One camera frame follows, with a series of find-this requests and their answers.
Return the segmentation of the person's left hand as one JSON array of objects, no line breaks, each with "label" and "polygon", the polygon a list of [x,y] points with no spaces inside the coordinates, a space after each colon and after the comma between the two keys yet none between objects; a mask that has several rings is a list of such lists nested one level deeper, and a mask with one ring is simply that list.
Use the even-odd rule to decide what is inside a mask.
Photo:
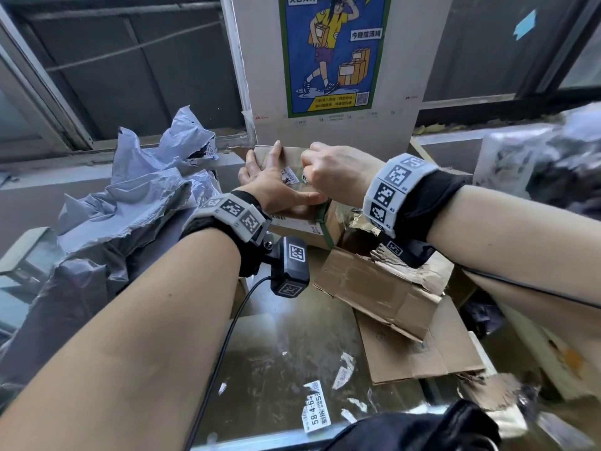
[{"label": "person's left hand", "polygon": [[254,151],[248,151],[245,165],[238,173],[241,186],[237,190],[254,196],[259,201],[261,208],[268,214],[282,212],[284,194],[288,190],[294,190],[281,181],[281,151],[282,143],[277,140],[267,155],[265,169],[260,169]]}]

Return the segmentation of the person's right hand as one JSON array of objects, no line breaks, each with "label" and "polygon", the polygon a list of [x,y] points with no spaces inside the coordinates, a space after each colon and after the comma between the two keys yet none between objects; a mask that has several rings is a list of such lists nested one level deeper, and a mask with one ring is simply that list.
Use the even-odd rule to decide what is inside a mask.
[{"label": "person's right hand", "polygon": [[347,145],[339,147],[339,191],[321,193],[340,204],[362,208],[365,195],[375,176],[385,166],[385,162]]}]

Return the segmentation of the small brown cardboard box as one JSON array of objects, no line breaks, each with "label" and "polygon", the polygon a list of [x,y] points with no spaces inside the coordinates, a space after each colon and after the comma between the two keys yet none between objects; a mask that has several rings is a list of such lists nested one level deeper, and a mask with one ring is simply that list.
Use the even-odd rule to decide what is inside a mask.
[{"label": "small brown cardboard box", "polygon": [[[301,154],[304,148],[282,147],[280,170],[289,166],[301,181],[296,191],[315,192],[304,176]],[[333,249],[344,233],[349,216],[348,208],[329,200],[305,212],[280,212],[272,216],[270,232],[279,236],[296,236],[324,250]]]}]

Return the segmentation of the person's left forearm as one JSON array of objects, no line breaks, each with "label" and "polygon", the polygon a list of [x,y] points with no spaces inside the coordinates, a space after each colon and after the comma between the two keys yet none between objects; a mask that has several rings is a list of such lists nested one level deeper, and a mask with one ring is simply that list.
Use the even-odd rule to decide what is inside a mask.
[{"label": "person's left forearm", "polygon": [[183,451],[241,256],[188,235],[74,335],[0,416],[0,451]]}]

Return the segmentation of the person's right forearm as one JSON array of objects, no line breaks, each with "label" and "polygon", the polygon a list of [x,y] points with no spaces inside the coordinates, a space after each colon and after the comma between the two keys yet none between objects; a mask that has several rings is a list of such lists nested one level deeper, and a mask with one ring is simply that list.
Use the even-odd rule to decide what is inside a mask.
[{"label": "person's right forearm", "polygon": [[433,221],[427,242],[493,299],[601,371],[601,221],[464,186]]}]

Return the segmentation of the left marker wristband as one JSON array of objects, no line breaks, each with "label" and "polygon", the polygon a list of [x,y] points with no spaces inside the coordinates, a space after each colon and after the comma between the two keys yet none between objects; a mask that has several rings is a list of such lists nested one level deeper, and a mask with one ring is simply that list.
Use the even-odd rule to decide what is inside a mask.
[{"label": "left marker wristband", "polygon": [[235,242],[240,252],[239,277],[248,278],[259,271],[271,222],[253,195],[234,190],[199,205],[187,219],[180,239],[207,228],[220,230]]}]

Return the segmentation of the marker wristband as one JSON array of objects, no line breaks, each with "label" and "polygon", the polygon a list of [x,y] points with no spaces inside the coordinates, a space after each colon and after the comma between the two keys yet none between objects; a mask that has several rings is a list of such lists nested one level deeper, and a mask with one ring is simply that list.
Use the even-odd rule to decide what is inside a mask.
[{"label": "marker wristband", "polygon": [[220,230],[235,242],[240,252],[239,277],[248,278],[259,271],[271,222],[253,195],[234,190],[199,205],[187,219],[180,239],[207,228]]},{"label": "marker wristband", "polygon": [[403,153],[389,160],[373,178],[363,214],[382,236],[425,242],[438,213],[459,189],[471,183],[470,174]]}]

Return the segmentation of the right marker wristband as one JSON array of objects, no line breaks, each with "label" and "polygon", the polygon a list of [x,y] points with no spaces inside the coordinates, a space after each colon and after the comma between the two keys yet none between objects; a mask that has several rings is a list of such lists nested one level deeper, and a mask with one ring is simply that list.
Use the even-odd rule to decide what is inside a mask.
[{"label": "right marker wristband", "polygon": [[363,214],[382,236],[425,242],[438,213],[459,189],[471,183],[470,174],[403,153],[389,160],[373,178]]}]

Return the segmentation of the blue cartoon poster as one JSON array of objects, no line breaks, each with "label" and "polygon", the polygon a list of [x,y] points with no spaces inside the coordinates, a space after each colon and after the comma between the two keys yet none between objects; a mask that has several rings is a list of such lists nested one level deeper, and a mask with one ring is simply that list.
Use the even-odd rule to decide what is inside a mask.
[{"label": "blue cartoon poster", "polygon": [[278,0],[289,118],[369,110],[392,0]]}]

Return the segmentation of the torn taped cardboard box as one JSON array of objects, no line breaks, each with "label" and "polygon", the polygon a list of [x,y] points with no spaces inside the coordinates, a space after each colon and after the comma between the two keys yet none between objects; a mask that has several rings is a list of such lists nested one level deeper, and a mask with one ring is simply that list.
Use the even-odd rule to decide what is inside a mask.
[{"label": "torn taped cardboard box", "polygon": [[424,341],[454,264],[434,251],[424,265],[410,267],[378,241],[379,232],[354,213],[313,284],[405,337]]}]

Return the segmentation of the white board panel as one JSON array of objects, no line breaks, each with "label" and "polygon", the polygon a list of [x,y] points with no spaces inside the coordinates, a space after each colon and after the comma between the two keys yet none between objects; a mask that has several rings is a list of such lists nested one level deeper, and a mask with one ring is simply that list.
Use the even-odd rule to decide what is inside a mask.
[{"label": "white board panel", "polygon": [[244,117],[257,145],[406,151],[453,0],[392,0],[372,108],[289,118],[278,0],[221,0]]}]

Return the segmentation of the crumpled grey plastic mailer bags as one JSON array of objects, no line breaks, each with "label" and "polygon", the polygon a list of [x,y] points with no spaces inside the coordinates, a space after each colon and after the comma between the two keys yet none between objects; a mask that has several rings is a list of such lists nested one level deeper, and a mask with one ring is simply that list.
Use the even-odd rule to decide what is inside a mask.
[{"label": "crumpled grey plastic mailer bags", "polygon": [[181,107],[155,148],[120,128],[110,184],[81,199],[65,196],[49,273],[33,284],[33,302],[0,346],[0,412],[49,359],[134,277],[164,254],[197,206],[218,195],[215,133]]}]

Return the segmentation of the flattened cardboard sheet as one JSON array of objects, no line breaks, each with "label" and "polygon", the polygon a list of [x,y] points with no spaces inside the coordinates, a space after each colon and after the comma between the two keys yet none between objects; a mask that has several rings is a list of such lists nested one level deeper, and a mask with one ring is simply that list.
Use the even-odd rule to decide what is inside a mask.
[{"label": "flattened cardboard sheet", "polygon": [[355,312],[355,317],[375,385],[485,369],[449,296],[442,298],[422,342],[411,340],[362,312]]}]

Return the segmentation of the white printed shipping label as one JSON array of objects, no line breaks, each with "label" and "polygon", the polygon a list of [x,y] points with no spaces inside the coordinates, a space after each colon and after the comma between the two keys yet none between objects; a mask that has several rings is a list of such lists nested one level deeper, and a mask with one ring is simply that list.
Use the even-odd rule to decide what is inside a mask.
[{"label": "white printed shipping label", "polygon": [[332,422],[320,380],[307,383],[304,387],[310,391],[306,396],[301,415],[304,432],[309,434],[328,428]]}]

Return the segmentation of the black plastic bag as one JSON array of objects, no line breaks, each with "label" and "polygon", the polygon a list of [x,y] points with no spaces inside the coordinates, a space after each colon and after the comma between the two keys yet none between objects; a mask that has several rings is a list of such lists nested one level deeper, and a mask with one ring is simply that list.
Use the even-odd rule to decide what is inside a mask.
[{"label": "black plastic bag", "polygon": [[478,340],[495,333],[506,323],[506,317],[492,297],[477,289],[459,309],[460,317],[468,331]]}]

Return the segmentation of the clear plastic bag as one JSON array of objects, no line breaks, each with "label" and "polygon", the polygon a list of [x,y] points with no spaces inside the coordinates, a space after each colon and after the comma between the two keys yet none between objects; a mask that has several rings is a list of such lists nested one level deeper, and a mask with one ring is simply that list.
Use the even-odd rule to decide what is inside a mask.
[{"label": "clear plastic bag", "polygon": [[486,135],[472,182],[601,221],[601,101]]}]

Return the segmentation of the blue tape piece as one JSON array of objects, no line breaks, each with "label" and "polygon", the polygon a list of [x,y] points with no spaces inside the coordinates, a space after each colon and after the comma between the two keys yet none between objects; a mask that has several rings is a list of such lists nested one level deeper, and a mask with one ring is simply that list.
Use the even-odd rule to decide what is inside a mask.
[{"label": "blue tape piece", "polygon": [[533,9],[528,13],[520,22],[518,22],[514,28],[513,36],[515,41],[519,41],[527,35],[532,29],[536,27],[537,23],[537,9]]}]

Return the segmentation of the black clothing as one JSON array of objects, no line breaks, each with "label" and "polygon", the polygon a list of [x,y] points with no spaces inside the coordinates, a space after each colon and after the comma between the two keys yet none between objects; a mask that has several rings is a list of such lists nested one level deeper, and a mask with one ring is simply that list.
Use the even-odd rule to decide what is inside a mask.
[{"label": "black clothing", "polygon": [[478,405],[443,414],[385,412],[347,426],[319,451],[499,451],[500,429]]}]

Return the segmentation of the crumpled brown paper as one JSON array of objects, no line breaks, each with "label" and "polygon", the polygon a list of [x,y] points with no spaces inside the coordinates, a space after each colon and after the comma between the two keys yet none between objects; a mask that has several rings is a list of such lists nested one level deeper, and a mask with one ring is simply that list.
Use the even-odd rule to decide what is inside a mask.
[{"label": "crumpled brown paper", "polygon": [[510,373],[460,373],[459,391],[463,399],[480,407],[499,427],[502,439],[524,436],[528,431],[518,404],[521,383]]}]

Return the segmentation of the beige cardboard box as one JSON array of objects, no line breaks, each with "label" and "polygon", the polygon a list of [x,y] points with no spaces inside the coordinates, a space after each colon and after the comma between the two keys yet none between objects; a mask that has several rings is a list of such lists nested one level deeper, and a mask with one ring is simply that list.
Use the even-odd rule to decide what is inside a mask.
[{"label": "beige cardboard box", "polygon": [[562,401],[595,399],[601,403],[601,373],[575,349],[511,307],[499,308]]}]

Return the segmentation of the grey window frame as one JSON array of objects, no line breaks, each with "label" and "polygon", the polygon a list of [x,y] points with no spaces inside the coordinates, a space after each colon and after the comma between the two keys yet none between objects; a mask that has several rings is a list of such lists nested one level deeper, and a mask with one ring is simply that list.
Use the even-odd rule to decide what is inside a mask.
[{"label": "grey window frame", "polygon": [[0,0],[0,164],[155,147],[185,106],[247,146],[238,45],[232,0]]}]

